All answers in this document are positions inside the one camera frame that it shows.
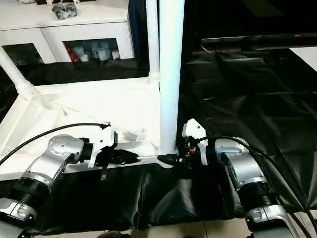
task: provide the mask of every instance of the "black plastic sheet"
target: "black plastic sheet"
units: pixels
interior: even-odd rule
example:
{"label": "black plastic sheet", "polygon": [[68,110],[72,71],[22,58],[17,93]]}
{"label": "black plastic sheet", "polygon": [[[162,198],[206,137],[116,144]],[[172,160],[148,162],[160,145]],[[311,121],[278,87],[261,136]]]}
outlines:
{"label": "black plastic sheet", "polygon": [[[316,72],[290,50],[204,55],[183,69],[185,120],[196,118],[210,134],[238,136],[266,151],[286,177],[288,185],[264,161],[287,208],[302,209],[292,187],[315,209]],[[232,203],[239,216],[239,204]]]}
{"label": "black plastic sheet", "polygon": [[[148,66],[134,60],[58,63],[23,72],[40,85],[142,77]],[[288,209],[302,210],[289,189],[298,187],[297,182],[306,195],[302,200],[317,208],[316,79],[316,72],[289,50],[198,56],[182,65],[178,126],[195,118],[210,134],[246,139],[272,156],[284,172],[289,185],[267,164]],[[9,81],[1,86],[0,97],[5,112],[16,97]],[[32,233],[142,230],[243,215],[226,170],[213,158],[210,166],[194,170],[148,165],[103,173],[65,175],[39,212]],[[14,182],[0,182],[0,196]]]}

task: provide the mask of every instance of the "white pipe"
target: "white pipe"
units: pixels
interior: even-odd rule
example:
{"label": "white pipe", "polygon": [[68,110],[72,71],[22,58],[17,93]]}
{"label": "white pipe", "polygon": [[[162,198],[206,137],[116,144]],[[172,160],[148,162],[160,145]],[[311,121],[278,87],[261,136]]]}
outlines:
{"label": "white pipe", "polygon": [[185,0],[159,1],[160,154],[175,153]]}
{"label": "white pipe", "polygon": [[25,77],[21,74],[15,64],[12,62],[8,54],[4,51],[2,46],[0,46],[0,66],[4,69],[6,74],[10,77],[16,91],[25,96],[25,98],[30,98],[35,93],[35,88]]}
{"label": "white pipe", "polygon": [[149,77],[159,81],[159,30],[157,0],[146,0],[148,43],[149,43]]}

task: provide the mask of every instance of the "black connector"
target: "black connector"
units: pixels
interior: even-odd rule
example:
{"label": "black connector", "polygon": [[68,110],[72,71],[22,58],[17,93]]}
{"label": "black connector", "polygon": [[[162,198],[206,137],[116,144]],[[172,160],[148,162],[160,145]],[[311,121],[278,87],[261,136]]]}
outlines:
{"label": "black connector", "polygon": [[96,166],[107,167],[108,164],[126,165],[140,162],[138,155],[127,150],[114,150],[112,147],[105,147],[96,156]]}
{"label": "black connector", "polygon": [[90,160],[94,145],[90,143],[88,138],[80,137],[79,139],[84,142],[84,146],[78,161],[83,163],[85,160]]}
{"label": "black connector", "polygon": [[175,166],[179,163],[179,157],[176,154],[158,155],[158,160],[167,165]]}
{"label": "black connector", "polygon": [[105,129],[105,128],[107,128],[107,127],[109,127],[110,126],[110,124],[100,124],[99,125],[99,127],[103,130],[103,129]]}

